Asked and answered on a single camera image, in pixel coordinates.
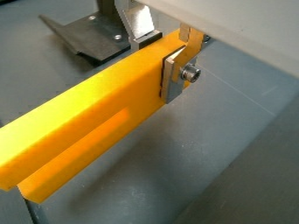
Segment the black metal plate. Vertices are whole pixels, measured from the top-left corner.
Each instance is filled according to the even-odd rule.
[[[101,63],[129,49],[126,30],[118,23],[117,15],[106,17],[96,12],[66,25],[57,24],[45,16],[41,20],[73,53],[86,55]],[[120,40],[114,40],[116,35],[121,35]]]

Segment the bolt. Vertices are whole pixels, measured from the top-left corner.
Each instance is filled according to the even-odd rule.
[[[94,19],[96,19],[94,16],[89,16],[89,17],[88,17],[88,20],[94,20]]]
[[[210,41],[210,36],[204,34],[202,42],[206,44]]]
[[[114,41],[120,41],[122,39],[122,36],[120,34],[117,34],[114,37],[113,37],[113,40]]]
[[[186,66],[181,70],[181,79],[193,83],[201,75],[201,70],[192,64],[186,64]]]

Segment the metal bracket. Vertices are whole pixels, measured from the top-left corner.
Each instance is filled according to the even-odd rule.
[[[164,103],[169,103],[181,94],[185,81],[193,83],[198,79],[201,70],[194,66],[196,55],[201,50],[201,43],[208,41],[209,37],[186,24],[181,24],[180,40],[186,42],[186,46],[162,61]]]
[[[132,0],[114,0],[117,14],[129,36],[132,52],[142,49],[162,37],[154,29],[148,6]]]

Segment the screw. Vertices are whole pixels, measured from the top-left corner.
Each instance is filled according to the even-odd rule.
[[[120,34],[117,34],[114,37],[113,37],[113,40],[114,41],[120,41],[122,39],[122,36]]]
[[[201,70],[192,64],[186,64],[186,66],[181,70],[181,79],[193,83],[201,75]]]
[[[94,20],[94,19],[96,19],[94,16],[89,16],[89,17],[88,17],[88,20]]]

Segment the yellow plastic bar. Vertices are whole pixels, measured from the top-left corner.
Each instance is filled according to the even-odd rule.
[[[118,104],[118,111],[18,184],[28,200],[41,203],[164,105],[158,95],[162,57],[181,45],[174,32],[101,72],[105,76],[121,74],[124,77],[118,81],[126,87],[118,88],[109,99]],[[136,80],[126,81],[129,74],[134,74]]]
[[[182,45],[177,36],[176,31],[0,129],[1,189],[26,179],[129,103],[154,101],[148,111],[157,110],[161,58]]]

